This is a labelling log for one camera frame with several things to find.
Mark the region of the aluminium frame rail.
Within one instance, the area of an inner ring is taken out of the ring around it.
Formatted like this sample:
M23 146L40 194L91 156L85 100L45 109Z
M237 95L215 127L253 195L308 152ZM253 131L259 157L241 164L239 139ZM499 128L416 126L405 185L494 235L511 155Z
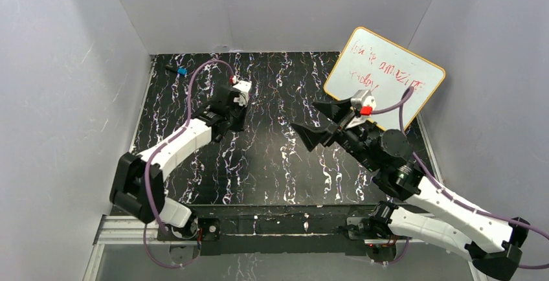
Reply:
M313 219L330 205L310 200L302 235L258 233L227 236L208 254L206 245L191 257L186 242L157 239L127 216L107 216L98 230L86 280L484 280L485 276L455 254L419 240L397 243L400 260L377 264L364 241L318 236Z

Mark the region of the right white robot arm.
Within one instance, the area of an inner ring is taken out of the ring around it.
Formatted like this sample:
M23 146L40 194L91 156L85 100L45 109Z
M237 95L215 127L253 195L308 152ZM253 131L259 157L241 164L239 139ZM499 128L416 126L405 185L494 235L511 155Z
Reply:
M519 268L528 224L520 218L498 220L431 180L418 168L414 150L399 129L380 130L366 119L370 107L354 109L350 100L316 102L328 127L292 124L308 150L338 144L373 172L374 183L393 200L421 208L428 217L394 202L379 202L371 215L350 226L354 234L372 231L437 245L471 262L497 280L510 280Z

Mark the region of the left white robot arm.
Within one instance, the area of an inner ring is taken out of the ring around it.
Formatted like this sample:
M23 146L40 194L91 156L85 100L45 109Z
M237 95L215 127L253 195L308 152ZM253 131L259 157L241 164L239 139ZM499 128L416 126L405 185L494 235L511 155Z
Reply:
M160 219L182 229L194 221L196 216L190 208L166 197L164 182L201 147L219 142L228 131L243 131L251 87L248 81L216 87L213 97L192 114L188 124L152 148L122 155L110 202L145 224Z

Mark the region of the blue capped black marker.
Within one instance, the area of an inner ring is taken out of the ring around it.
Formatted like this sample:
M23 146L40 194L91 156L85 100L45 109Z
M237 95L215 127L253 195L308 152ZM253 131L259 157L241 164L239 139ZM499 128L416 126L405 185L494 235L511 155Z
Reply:
M166 65L165 69L171 73L175 73L183 76L186 76L188 72L185 68L174 66L174 65Z

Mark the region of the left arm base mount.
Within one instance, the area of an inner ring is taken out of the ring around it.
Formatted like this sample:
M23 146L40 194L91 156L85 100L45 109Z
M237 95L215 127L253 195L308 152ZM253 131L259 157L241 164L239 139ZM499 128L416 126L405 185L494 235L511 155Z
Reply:
M166 233L158 230L157 240L169 245L173 265L187 266L201 256L208 244L220 239L218 218L194 218L183 228L166 225Z

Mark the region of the whiteboard with orange frame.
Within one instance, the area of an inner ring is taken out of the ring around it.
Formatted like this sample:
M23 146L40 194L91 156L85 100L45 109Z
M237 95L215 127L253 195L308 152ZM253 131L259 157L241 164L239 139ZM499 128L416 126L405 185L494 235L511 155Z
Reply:
M370 90L377 108L400 101L408 87L411 97L397 110L372 116L381 129L409 127L445 79L445 70L421 56L364 27L356 28L340 53L324 84L324 92L336 100L350 98L358 90Z

